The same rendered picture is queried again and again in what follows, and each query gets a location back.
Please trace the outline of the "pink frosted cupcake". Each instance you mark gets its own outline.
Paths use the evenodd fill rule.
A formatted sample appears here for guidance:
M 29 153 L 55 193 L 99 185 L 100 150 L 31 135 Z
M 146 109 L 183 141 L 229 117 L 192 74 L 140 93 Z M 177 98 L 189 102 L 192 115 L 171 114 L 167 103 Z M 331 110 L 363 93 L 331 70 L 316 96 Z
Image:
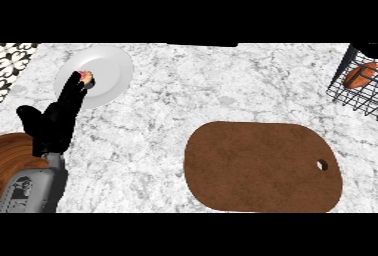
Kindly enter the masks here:
M 86 89 L 94 87 L 94 77 L 90 71 L 80 71 L 80 81 L 84 83 Z

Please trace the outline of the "white round plate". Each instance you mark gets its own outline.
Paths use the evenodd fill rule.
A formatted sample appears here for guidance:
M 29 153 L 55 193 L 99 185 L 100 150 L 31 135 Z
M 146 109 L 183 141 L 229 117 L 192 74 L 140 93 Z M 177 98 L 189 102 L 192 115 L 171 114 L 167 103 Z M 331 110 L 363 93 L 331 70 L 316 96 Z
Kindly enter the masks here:
M 60 95 L 65 82 L 74 71 L 90 71 L 94 86 L 88 89 L 83 109 L 108 104 L 128 89 L 133 78 L 133 61 L 128 53 L 115 46 L 96 46 L 80 51 L 63 64 L 53 88 Z

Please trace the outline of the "brown round wooden board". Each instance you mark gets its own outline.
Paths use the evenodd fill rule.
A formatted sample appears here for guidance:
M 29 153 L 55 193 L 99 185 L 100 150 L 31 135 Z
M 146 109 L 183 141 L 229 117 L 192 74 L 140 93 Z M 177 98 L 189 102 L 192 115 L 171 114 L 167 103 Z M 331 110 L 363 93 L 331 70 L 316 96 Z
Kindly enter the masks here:
M 32 137 L 25 133 L 0 135 L 0 196 L 19 170 L 46 167 L 47 161 L 32 156 Z

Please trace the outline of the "black and white patterned tile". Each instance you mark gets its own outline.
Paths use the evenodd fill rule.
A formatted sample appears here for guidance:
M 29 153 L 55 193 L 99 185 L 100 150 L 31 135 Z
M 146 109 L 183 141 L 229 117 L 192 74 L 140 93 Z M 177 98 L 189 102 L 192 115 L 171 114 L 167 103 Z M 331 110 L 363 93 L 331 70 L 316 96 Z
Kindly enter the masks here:
M 26 68 L 38 43 L 0 43 L 0 103 L 10 92 L 19 74 Z

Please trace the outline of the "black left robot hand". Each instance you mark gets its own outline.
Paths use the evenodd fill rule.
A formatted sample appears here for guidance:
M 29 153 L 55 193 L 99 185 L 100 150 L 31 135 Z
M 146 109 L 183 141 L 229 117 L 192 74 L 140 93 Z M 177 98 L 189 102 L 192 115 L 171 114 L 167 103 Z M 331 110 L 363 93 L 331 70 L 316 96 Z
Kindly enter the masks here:
M 16 109 L 23 131 L 32 137 L 34 157 L 41 157 L 47 153 L 63 154 L 68 150 L 75 118 L 87 94 L 80 78 L 80 73 L 74 71 L 57 101 L 47 106 L 44 111 L 29 105 L 22 105 Z

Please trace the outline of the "orange sweet potato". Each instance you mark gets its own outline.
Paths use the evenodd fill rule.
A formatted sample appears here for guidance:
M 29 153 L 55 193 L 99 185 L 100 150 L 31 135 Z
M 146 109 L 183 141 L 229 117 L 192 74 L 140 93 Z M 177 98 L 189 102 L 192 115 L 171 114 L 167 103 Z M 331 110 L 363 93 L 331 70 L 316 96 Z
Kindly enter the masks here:
M 369 62 L 359 65 L 348 73 L 342 82 L 347 89 L 365 87 L 378 75 L 378 63 Z

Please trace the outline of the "brown wooden cutting board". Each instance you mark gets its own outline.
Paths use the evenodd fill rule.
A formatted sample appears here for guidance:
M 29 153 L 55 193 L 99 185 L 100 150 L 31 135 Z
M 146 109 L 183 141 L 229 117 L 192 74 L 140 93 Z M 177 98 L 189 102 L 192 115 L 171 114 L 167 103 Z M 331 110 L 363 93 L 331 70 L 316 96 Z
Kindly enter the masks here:
M 341 197 L 334 152 L 297 124 L 204 124 L 184 149 L 184 178 L 196 200 L 236 212 L 326 212 Z

